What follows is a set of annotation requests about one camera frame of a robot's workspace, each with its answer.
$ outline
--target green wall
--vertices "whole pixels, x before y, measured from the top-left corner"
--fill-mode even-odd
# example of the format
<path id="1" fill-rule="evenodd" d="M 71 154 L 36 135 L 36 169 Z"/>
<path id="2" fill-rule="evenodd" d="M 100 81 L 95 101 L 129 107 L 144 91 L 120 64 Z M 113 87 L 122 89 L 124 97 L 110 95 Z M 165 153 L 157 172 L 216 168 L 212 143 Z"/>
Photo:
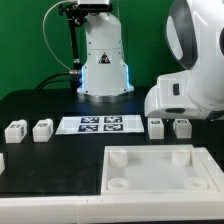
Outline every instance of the green wall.
<path id="1" fill-rule="evenodd" d="M 118 0 L 113 14 L 120 12 L 126 63 L 134 86 L 155 84 L 160 74 L 181 68 L 170 54 L 164 25 L 173 0 Z M 44 43 L 42 21 L 58 0 L 0 1 L 0 99 L 9 92 L 33 89 L 44 78 L 65 71 Z M 72 67 L 71 45 L 65 17 L 56 10 L 47 21 L 49 42 L 59 58 Z M 85 61 L 84 29 L 79 29 L 81 59 Z M 51 88 L 69 87 L 68 84 Z"/>

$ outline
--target white paper sheet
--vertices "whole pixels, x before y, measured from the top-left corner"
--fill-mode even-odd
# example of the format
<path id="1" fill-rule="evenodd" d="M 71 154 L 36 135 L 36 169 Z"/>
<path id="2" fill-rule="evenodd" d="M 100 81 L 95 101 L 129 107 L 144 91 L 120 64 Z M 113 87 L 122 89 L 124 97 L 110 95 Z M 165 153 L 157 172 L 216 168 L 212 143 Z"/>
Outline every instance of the white paper sheet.
<path id="1" fill-rule="evenodd" d="M 56 135 L 144 132 L 140 115 L 63 117 Z"/>

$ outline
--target white robot housing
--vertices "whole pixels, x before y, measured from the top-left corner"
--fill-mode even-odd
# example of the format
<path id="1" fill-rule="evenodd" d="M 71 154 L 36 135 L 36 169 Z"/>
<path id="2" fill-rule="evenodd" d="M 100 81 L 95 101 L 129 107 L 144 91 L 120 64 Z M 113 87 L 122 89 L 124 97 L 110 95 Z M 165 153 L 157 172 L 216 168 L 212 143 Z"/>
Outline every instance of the white robot housing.
<path id="1" fill-rule="evenodd" d="M 175 0 L 168 45 L 186 69 L 163 75 L 145 100 L 145 115 L 213 120 L 224 115 L 223 0 Z"/>
<path id="2" fill-rule="evenodd" d="M 108 0 L 78 1 L 78 6 L 84 10 L 95 8 L 100 12 L 108 5 Z M 118 101 L 134 90 L 123 60 L 120 21 L 110 13 L 89 13 L 85 29 L 87 61 L 82 67 L 78 96 L 94 102 Z"/>

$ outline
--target black table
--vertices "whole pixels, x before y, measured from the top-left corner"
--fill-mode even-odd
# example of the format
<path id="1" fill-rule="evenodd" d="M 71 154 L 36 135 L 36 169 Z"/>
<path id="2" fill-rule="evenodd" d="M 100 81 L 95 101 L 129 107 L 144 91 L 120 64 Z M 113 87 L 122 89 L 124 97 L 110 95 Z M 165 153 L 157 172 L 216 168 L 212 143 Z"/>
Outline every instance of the black table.
<path id="1" fill-rule="evenodd" d="M 100 195 L 104 147 L 107 145 L 205 146 L 224 170 L 224 122 L 191 120 L 192 139 L 177 139 L 173 120 L 164 120 L 165 139 L 150 140 L 144 99 L 148 90 L 117 103 L 93 103 L 77 99 L 69 89 L 23 90 L 0 101 L 0 151 L 6 170 L 0 176 L 0 197 Z M 32 128 L 51 118 L 54 130 L 64 116 L 141 115 L 145 133 L 56 136 L 48 143 L 34 143 Z M 13 120 L 25 119 L 28 134 L 21 144 L 5 144 L 4 129 Z"/>

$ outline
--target small white cube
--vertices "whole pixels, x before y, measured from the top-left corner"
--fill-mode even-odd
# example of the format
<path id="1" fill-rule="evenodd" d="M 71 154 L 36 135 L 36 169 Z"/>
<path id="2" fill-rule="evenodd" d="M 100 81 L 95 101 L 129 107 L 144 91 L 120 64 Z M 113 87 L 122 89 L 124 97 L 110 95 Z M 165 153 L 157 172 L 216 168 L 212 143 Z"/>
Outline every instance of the small white cube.
<path id="1" fill-rule="evenodd" d="M 51 119 L 40 120 L 33 128 L 34 142 L 48 142 L 53 133 L 53 121 Z"/>
<path id="2" fill-rule="evenodd" d="M 3 157 L 3 153 L 1 153 L 0 154 L 0 175 L 2 174 L 4 169 L 5 169 L 4 157 Z"/>
<path id="3" fill-rule="evenodd" d="M 173 129 L 177 138 L 191 138 L 192 125 L 187 119 L 176 119 L 173 123 Z"/>
<path id="4" fill-rule="evenodd" d="M 162 119 L 149 118 L 148 132 L 150 139 L 164 139 L 164 125 Z"/>
<path id="5" fill-rule="evenodd" d="M 27 134 L 27 122 L 25 120 L 13 121 L 5 129 L 6 143 L 20 143 Z"/>

